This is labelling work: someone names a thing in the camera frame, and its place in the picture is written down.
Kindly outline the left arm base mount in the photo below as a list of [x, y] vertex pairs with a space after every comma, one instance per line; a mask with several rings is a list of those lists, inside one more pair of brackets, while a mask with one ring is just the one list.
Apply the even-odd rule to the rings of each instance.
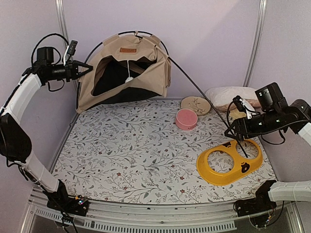
[[61, 213], [86, 216], [89, 208], [88, 199], [81, 195], [76, 197], [69, 196], [64, 183], [61, 180], [58, 181], [58, 188], [55, 192], [43, 189], [43, 193], [48, 198], [47, 207]]

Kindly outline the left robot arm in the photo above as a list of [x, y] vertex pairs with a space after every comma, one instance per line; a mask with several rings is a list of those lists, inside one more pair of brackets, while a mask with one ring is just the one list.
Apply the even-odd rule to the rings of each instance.
[[72, 207], [72, 200], [65, 195], [66, 187], [56, 179], [35, 155], [30, 137], [22, 129], [20, 121], [35, 93], [50, 81], [69, 82], [77, 80], [93, 70], [92, 65], [80, 61], [68, 61], [60, 56], [54, 63], [54, 48], [41, 47], [36, 51], [36, 60], [21, 77], [7, 102], [0, 109], [0, 153], [7, 167], [16, 165], [26, 179], [54, 195], [53, 202], [62, 211]]

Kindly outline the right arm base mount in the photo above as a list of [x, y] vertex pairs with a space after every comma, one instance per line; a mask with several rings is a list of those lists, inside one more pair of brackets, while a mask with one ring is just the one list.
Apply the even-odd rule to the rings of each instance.
[[237, 200], [233, 204], [233, 210], [239, 217], [258, 214], [261, 212], [272, 210], [271, 214], [264, 216], [256, 216], [250, 219], [251, 224], [256, 228], [266, 228], [270, 222], [277, 204], [271, 201], [268, 195], [270, 187], [276, 183], [276, 180], [265, 181], [255, 192], [255, 197], [244, 200]]

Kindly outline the black flexible tent pole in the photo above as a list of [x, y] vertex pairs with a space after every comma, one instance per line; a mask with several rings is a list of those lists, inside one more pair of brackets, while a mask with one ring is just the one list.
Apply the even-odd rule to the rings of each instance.
[[[147, 35], [151, 35], [151, 33], [147, 33], [147, 32], [143, 32], [143, 31], [134, 31], [134, 35], [136, 37], [142, 38], [141, 36], [139, 36], [139, 33], [143, 33], [143, 34], [147, 34]], [[211, 100], [204, 94], [204, 92], [200, 89], [200, 87], [192, 80], [192, 78], [182, 69], [182, 67], [180, 67], [180, 65], [177, 64], [176, 61], [174, 61], [170, 55], [168, 54], [168, 50], [166, 48], [166, 46], [164, 45], [163, 42], [160, 42], [160, 44], [162, 44], [166, 54], [168, 55], [168, 59], [185, 75], [185, 77], [191, 82], [191, 84], [199, 91], [199, 93], [203, 96], [203, 98], [205, 100], [208, 101], [208, 103], [210, 104], [210, 106], [212, 107], [212, 109], [217, 113], [217, 115], [220, 117], [221, 121], [225, 124], [225, 126], [227, 127], [227, 129], [229, 129], [229, 124], [226, 122], [226, 120], [222, 117], [222, 115], [220, 114], [220, 112], [216, 109], [216, 107], [212, 104]], [[238, 145], [240, 146], [240, 148], [242, 149], [242, 152], [244, 153], [244, 155], [246, 156], [246, 158], [249, 158], [249, 156], [247, 155], [245, 149], [242, 147], [241, 143], [236, 140], [236, 142], [238, 143]]]

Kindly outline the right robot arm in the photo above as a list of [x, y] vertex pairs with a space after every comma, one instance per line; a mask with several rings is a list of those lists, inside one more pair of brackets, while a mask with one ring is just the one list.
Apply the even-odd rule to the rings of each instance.
[[[263, 136], [273, 132], [285, 133], [291, 129], [307, 143], [311, 142], [311, 107], [302, 99], [287, 104], [277, 83], [271, 83], [255, 91], [262, 112], [251, 108], [251, 105], [236, 96], [232, 102], [246, 116], [229, 124], [225, 136], [237, 141]], [[251, 207], [261, 212], [271, 201], [306, 201], [311, 200], [311, 183], [266, 181], [256, 191]]]

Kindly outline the white and brown pillow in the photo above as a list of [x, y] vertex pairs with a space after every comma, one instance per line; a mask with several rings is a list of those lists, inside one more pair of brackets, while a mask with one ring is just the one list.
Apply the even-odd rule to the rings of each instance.
[[206, 97], [219, 111], [225, 112], [234, 97], [240, 96], [250, 103], [254, 108], [260, 108], [260, 103], [255, 94], [255, 89], [251, 87], [229, 86], [214, 87], [205, 92]]

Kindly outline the beige fabric pet tent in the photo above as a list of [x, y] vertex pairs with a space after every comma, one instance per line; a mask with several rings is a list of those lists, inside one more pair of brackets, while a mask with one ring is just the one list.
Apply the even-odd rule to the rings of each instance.
[[[155, 35], [116, 34], [92, 57], [93, 70], [79, 79], [76, 112], [100, 104], [165, 97], [171, 84], [171, 62]], [[127, 77], [134, 79], [125, 83]]]

